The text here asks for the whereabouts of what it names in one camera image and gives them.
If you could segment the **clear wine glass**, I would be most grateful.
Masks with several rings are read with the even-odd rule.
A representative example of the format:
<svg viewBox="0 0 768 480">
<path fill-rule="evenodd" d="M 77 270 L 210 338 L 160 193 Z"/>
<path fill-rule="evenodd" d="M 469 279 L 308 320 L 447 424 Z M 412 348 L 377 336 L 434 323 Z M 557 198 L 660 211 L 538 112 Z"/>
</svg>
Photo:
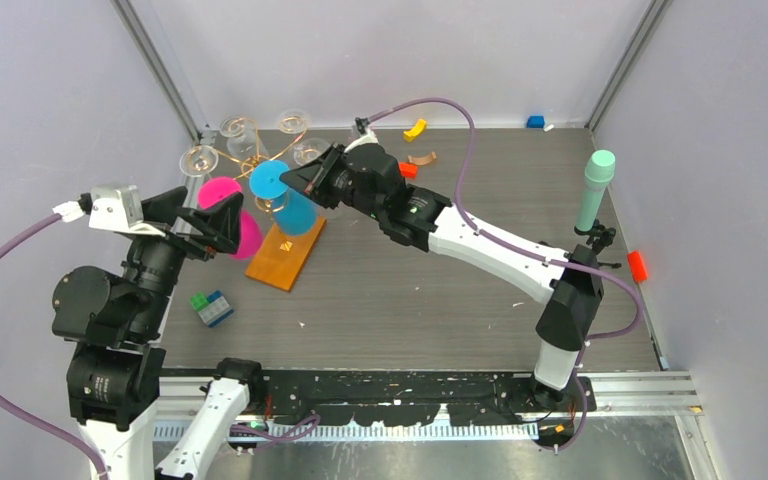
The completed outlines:
<svg viewBox="0 0 768 480">
<path fill-rule="evenodd" d="M 282 111 L 276 120 L 276 129 L 291 137 L 290 146 L 303 139 L 310 126 L 310 114 L 299 108 Z"/>
<path fill-rule="evenodd" d="M 217 167 L 219 157 L 219 153 L 212 146 L 194 146 L 181 155 L 179 169 L 191 178 L 209 176 Z"/>
<path fill-rule="evenodd" d="M 325 139 L 312 137 L 299 141 L 292 147 L 292 158 L 299 166 L 304 166 L 328 150 L 331 143 Z"/>
<path fill-rule="evenodd" d="M 242 116 L 226 118 L 220 125 L 220 134 L 226 138 L 228 153 L 239 160 L 259 154 L 259 138 L 256 123 Z"/>
</svg>

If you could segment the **blue plastic wine glass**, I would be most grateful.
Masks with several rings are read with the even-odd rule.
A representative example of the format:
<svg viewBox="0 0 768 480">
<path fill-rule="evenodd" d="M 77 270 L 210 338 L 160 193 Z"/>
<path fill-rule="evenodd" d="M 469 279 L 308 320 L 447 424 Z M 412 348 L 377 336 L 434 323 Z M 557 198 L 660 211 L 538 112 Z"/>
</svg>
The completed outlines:
<svg viewBox="0 0 768 480">
<path fill-rule="evenodd" d="M 252 171 L 249 187 L 257 199 L 269 202 L 271 216 L 285 235 L 301 236 L 314 227 L 317 214 L 310 200 L 281 179 L 289 171 L 280 160 L 265 161 Z"/>
</svg>

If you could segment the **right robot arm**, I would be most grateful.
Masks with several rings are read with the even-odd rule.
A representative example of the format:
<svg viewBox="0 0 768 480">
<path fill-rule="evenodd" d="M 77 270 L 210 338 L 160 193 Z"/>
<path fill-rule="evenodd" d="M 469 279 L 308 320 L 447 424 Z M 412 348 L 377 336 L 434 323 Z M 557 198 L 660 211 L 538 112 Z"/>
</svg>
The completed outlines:
<svg viewBox="0 0 768 480">
<path fill-rule="evenodd" d="M 566 252 L 463 215 L 448 197 L 408 183 L 377 143 L 334 144 L 279 178 L 321 207 L 351 207 L 375 220 L 390 240 L 471 264 L 543 305 L 531 397 L 549 411 L 570 398 L 569 381 L 604 296 L 592 249 L 578 245 Z"/>
</svg>

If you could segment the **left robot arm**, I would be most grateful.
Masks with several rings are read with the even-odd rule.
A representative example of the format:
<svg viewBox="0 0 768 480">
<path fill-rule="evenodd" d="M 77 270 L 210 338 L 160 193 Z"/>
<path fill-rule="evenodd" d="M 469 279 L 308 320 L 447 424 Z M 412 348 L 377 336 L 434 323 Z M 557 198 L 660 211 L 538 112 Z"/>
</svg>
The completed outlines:
<svg viewBox="0 0 768 480">
<path fill-rule="evenodd" d="M 262 366 L 221 360 L 182 438 L 153 458 L 162 368 L 161 326 L 186 260 L 236 251 L 244 197 L 234 193 L 200 210 L 179 186 L 141 199 L 132 185 L 99 186 L 59 208 L 65 221 L 87 216 L 93 229 L 126 237 L 121 274 L 81 266 L 53 295 L 55 336 L 75 344 L 67 370 L 71 416 L 101 459 L 103 479 L 202 479 L 241 414 L 267 398 Z"/>
</svg>

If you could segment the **orange wooden rack base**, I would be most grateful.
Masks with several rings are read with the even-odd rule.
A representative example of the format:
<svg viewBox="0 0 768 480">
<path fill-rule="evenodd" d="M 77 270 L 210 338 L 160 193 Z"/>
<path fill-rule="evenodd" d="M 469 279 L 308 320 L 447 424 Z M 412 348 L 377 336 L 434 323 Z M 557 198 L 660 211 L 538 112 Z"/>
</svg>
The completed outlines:
<svg viewBox="0 0 768 480">
<path fill-rule="evenodd" d="M 308 232 L 289 236 L 274 224 L 249 262 L 245 275 L 262 284 L 291 292 L 325 225 L 326 219 L 317 216 Z"/>
</svg>

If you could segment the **green blue toy bricks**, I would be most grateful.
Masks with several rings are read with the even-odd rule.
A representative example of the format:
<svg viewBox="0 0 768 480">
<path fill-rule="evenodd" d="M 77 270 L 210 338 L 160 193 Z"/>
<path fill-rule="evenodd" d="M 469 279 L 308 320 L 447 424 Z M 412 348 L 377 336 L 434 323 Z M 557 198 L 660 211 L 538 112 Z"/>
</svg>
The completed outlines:
<svg viewBox="0 0 768 480">
<path fill-rule="evenodd" d="M 189 303 L 208 328 L 215 328 L 234 314 L 234 309 L 220 290 L 208 295 L 197 292 L 190 297 Z"/>
</svg>

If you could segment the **tan arch block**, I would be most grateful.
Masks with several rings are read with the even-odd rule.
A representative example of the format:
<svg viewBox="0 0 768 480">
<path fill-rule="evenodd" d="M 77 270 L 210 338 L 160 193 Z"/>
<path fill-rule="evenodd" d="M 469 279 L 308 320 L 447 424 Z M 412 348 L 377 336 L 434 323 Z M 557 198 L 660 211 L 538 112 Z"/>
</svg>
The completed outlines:
<svg viewBox="0 0 768 480">
<path fill-rule="evenodd" d="M 435 152 L 430 152 L 423 156 L 418 156 L 418 155 L 408 156 L 408 162 L 416 166 L 427 166 L 427 165 L 433 164 L 436 160 L 437 160 L 437 155 Z"/>
</svg>

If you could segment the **yellow curved block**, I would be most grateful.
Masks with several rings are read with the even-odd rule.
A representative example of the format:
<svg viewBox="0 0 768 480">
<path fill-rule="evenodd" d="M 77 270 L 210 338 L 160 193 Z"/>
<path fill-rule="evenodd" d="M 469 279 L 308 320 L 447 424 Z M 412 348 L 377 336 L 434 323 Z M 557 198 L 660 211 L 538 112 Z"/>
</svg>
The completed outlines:
<svg viewBox="0 0 768 480">
<path fill-rule="evenodd" d="M 407 143 L 417 140 L 427 129 L 427 121 L 423 118 L 419 118 L 414 125 L 402 132 L 403 140 Z"/>
</svg>

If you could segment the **blue block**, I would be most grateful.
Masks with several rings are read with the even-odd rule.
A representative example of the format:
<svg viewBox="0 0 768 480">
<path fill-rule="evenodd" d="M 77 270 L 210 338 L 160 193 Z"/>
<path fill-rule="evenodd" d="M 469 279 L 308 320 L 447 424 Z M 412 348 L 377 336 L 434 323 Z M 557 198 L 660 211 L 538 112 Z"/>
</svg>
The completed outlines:
<svg viewBox="0 0 768 480">
<path fill-rule="evenodd" d="M 529 129 L 543 129 L 546 126 L 546 119 L 542 115 L 531 115 L 526 120 L 526 127 Z"/>
</svg>

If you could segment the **mint green microphone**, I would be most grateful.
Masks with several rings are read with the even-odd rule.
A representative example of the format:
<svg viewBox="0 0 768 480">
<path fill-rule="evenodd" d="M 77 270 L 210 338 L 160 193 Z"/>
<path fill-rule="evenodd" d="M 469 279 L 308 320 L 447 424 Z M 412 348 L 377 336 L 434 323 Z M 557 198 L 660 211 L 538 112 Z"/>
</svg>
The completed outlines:
<svg viewBox="0 0 768 480">
<path fill-rule="evenodd" d="M 602 149 L 591 154 L 584 170 L 584 191 L 575 224 L 577 231 L 592 229 L 615 169 L 616 157 L 611 151 Z"/>
</svg>

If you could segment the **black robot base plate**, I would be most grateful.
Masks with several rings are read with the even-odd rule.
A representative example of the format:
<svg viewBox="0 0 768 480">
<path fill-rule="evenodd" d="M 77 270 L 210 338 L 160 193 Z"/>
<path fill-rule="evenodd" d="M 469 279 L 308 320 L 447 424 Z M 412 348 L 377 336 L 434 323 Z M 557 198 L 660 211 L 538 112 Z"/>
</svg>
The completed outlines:
<svg viewBox="0 0 768 480">
<path fill-rule="evenodd" d="M 554 392 L 513 372 L 273 369 L 242 412 L 287 427 L 311 415 L 323 427 L 525 426 L 594 412 L 590 387 L 580 377 Z"/>
</svg>

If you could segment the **orange red block by wall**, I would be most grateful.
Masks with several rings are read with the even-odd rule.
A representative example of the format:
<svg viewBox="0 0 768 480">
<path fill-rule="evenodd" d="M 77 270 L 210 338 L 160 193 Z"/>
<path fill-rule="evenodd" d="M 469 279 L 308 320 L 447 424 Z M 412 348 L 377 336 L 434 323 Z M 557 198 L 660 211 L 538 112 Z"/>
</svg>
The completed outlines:
<svg viewBox="0 0 768 480">
<path fill-rule="evenodd" d="M 634 250 L 629 252 L 627 254 L 627 261 L 635 283 L 641 284 L 649 278 L 646 261 L 641 251 Z"/>
</svg>

